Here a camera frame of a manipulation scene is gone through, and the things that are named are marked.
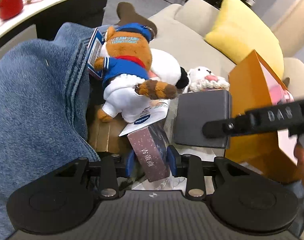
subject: red collar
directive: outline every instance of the red collar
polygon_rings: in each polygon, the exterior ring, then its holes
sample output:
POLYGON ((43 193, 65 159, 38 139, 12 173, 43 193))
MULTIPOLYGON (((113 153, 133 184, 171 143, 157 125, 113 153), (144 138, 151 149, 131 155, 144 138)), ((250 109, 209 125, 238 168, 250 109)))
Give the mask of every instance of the red collar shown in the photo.
POLYGON ((140 60, 138 57, 134 57, 134 56, 118 56, 118 57, 115 57, 115 58, 125 59, 125 60, 132 61, 132 62, 140 65, 142 68, 145 69, 145 65, 144 65, 143 61, 140 60))

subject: white pants on plush toy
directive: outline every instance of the white pants on plush toy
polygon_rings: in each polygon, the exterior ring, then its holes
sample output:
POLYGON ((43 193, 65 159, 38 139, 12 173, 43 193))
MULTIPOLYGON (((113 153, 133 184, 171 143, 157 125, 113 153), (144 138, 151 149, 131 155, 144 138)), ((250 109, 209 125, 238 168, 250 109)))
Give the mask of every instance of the white pants on plush toy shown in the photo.
POLYGON ((106 102, 102 110, 113 118, 122 113, 126 122, 134 122, 151 101, 135 92, 135 86, 144 81, 145 79, 127 74, 116 77, 104 90, 103 97, 106 102))

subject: yellow object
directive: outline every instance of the yellow object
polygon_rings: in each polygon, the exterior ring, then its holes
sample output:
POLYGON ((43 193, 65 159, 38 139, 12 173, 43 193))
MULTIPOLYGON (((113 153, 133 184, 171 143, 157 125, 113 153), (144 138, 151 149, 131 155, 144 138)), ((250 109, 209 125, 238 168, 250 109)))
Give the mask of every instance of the yellow object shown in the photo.
MULTIPOLYGON (((232 96, 232 117, 246 110, 271 106, 272 101, 261 65, 286 89, 269 65, 254 51, 229 73, 232 96)), ((247 162, 259 169, 264 176, 275 181, 289 183, 298 180, 297 166, 283 152, 283 139, 278 132, 231 137, 225 157, 236 162, 247 162)))
POLYGON ((212 31, 204 39, 235 64, 255 49, 277 76, 283 78, 283 53, 278 39, 240 0, 222 1, 212 31))

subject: vaseline logo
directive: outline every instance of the vaseline logo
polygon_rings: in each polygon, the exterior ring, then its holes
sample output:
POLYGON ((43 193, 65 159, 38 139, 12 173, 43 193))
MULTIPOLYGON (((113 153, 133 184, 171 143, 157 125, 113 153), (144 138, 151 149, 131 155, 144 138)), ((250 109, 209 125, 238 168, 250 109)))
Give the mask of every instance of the vaseline logo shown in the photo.
POLYGON ((141 118, 137 119, 134 124, 141 124, 141 123, 144 123, 147 119, 150 118, 150 114, 148 115, 145 115, 145 116, 142 116, 141 118))

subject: black and white plush toy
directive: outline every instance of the black and white plush toy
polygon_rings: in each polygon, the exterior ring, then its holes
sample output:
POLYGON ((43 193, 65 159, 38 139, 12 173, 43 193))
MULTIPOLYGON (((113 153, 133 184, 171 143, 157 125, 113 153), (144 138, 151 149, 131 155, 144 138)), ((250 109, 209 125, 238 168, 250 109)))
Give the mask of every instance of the black and white plush toy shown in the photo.
POLYGON ((150 79, 175 85, 178 89, 183 89, 188 85, 187 73, 175 57, 159 49, 151 49, 151 53, 152 65, 148 73, 150 79))

